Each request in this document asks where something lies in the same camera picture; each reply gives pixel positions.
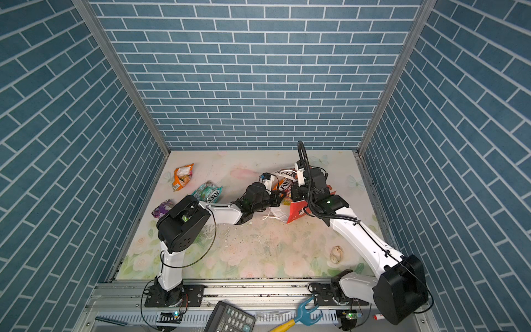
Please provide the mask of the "red white paper bag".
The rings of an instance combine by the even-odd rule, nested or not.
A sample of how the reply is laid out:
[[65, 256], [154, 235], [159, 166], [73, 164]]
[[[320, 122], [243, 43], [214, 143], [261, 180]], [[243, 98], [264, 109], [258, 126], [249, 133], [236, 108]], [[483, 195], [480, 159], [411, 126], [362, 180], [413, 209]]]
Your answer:
[[281, 220], [287, 224], [308, 215], [330, 223], [330, 218], [346, 204], [327, 184], [328, 173], [321, 167], [305, 169], [300, 163], [294, 168], [263, 173], [259, 181], [272, 193], [278, 193], [282, 201], [289, 204], [287, 217]]

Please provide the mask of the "green snack packet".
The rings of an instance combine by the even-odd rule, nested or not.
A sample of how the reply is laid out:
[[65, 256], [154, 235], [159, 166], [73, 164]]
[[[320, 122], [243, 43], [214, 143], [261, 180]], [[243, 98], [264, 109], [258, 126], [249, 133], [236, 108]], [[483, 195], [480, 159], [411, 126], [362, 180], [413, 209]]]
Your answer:
[[206, 181], [192, 193], [192, 196], [199, 201], [216, 203], [219, 200], [222, 191], [222, 186], [218, 186], [212, 181]]

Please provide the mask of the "orange snack packet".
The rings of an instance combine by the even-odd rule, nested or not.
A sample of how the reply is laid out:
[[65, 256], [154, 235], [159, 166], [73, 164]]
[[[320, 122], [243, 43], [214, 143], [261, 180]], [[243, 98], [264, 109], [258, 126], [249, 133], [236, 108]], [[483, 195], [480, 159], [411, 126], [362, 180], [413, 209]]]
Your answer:
[[174, 170], [174, 180], [172, 182], [173, 191], [182, 190], [192, 179], [194, 164], [177, 167]]

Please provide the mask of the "purple snack packet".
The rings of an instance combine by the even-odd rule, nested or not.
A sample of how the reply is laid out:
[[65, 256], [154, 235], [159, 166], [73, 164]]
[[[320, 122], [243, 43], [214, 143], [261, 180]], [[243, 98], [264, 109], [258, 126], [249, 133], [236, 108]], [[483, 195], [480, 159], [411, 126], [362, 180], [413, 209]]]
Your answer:
[[174, 202], [171, 199], [168, 199], [162, 202], [152, 211], [152, 216], [156, 219], [164, 217], [172, 208], [174, 207]]

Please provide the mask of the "orange Fox's candy packet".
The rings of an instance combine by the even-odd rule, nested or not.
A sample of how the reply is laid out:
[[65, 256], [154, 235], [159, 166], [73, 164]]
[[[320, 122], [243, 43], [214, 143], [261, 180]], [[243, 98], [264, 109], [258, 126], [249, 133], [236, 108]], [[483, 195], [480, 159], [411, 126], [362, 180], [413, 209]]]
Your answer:
[[293, 176], [291, 174], [281, 174], [279, 176], [279, 185], [278, 189], [281, 192], [289, 193], [292, 189], [292, 186], [294, 183], [297, 182], [296, 176]]

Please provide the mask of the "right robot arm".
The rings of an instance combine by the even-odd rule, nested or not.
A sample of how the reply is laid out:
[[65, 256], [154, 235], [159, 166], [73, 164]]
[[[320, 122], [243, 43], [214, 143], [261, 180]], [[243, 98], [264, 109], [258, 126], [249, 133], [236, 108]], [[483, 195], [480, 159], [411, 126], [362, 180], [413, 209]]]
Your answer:
[[430, 296], [422, 261], [415, 255], [405, 257], [369, 229], [341, 196], [330, 192], [321, 169], [296, 165], [295, 172], [291, 194], [305, 200], [312, 215], [343, 236], [374, 274], [340, 275], [335, 282], [340, 294], [375, 305], [393, 325], [418, 313]]

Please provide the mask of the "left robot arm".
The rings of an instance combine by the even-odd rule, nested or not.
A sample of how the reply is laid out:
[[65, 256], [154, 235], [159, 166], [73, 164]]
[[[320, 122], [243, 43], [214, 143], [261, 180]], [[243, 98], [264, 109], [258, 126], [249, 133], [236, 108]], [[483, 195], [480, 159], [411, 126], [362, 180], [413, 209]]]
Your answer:
[[194, 243], [204, 226], [212, 222], [242, 225], [253, 218], [254, 213], [267, 208], [277, 208], [286, 192], [268, 189], [263, 183], [254, 182], [236, 201], [226, 204], [207, 203], [192, 195], [178, 202], [156, 224], [160, 240], [161, 271], [153, 285], [146, 285], [142, 303], [150, 307], [175, 307], [186, 303], [183, 286], [183, 270], [194, 263], [185, 264], [185, 251]]

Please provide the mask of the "beige shell sticker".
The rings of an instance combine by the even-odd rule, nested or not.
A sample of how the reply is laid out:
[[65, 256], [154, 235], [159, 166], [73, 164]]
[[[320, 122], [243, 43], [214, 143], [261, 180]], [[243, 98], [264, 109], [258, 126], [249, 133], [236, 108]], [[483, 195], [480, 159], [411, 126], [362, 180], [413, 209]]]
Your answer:
[[330, 251], [329, 259], [333, 264], [338, 265], [343, 260], [343, 255], [342, 247], [334, 246]]

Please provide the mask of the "black calculator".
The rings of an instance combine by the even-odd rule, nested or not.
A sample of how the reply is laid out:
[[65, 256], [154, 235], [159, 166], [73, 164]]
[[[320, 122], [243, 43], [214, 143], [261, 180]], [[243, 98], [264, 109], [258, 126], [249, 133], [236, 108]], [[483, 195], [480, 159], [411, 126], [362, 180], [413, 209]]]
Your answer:
[[214, 307], [204, 332], [251, 332], [256, 318], [223, 301]]

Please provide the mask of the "blue yellow clamp tool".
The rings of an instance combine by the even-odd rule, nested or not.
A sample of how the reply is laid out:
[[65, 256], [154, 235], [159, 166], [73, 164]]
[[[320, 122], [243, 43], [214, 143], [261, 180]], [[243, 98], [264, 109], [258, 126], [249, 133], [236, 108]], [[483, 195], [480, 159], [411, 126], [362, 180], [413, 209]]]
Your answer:
[[283, 323], [271, 330], [271, 332], [286, 332], [287, 330], [294, 327], [298, 322], [302, 323], [305, 326], [312, 326], [317, 324], [322, 318], [323, 313], [318, 314], [313, 317], [312, 314], [318, 310], [319, 305], [315, 305], [313, 308], [306, 308], [308, 304], [313, 302], [315, 299], [314, 296], [308, 298], [297, 307], [297, 314], [294, 319], [289, 320], [288, 322]]

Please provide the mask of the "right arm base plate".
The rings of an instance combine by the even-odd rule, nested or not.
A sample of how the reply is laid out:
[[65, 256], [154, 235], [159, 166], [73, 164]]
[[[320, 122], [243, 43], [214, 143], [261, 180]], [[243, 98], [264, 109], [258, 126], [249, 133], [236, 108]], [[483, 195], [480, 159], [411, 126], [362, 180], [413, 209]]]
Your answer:
[[335, 284], [322, 284], [319, 282], [311, 282], [307, 285], [307, 289], [313, 297], [313, 304], [315, 306], [368, 306], [369, 303], [357, 298], [349, 298], [339, 289]]

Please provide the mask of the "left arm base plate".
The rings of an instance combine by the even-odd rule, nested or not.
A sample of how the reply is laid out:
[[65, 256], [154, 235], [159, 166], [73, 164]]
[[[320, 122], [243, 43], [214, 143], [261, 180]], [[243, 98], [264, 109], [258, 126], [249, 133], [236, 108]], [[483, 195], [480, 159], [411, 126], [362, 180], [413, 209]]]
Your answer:
[[203, 285], [180, 285], [166, 291], [161, 285], [148, 286], [143, 292], [144, 305], [151, 307], [200, 307], [205, 287]]

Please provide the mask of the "aluminium front rail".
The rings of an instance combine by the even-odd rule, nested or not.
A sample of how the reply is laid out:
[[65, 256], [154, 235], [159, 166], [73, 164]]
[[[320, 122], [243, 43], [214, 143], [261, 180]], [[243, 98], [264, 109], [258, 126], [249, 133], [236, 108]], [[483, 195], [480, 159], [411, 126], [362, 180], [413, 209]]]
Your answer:
[[[200, 307], [146, 307], [142, 292], [148, 283], [119, 281], [98, 284], [75, 331], [203, 331], [219, 301], [253, 315], [253, 331], [270, 331], [293, 319], [297, 307], [312, 297], [307, 289], [311, 282], [335, 284], [336, 278], [303, 279], [188, 279], [184, 285], [205, 287]], [[368, 306], [319, 306], [312, 316], [323, 313], [313, 326], [297, 323], [293, 331], [435, 331], [430, 313], [420, 310], [398, 325], [374, 320], [381, 314]]]

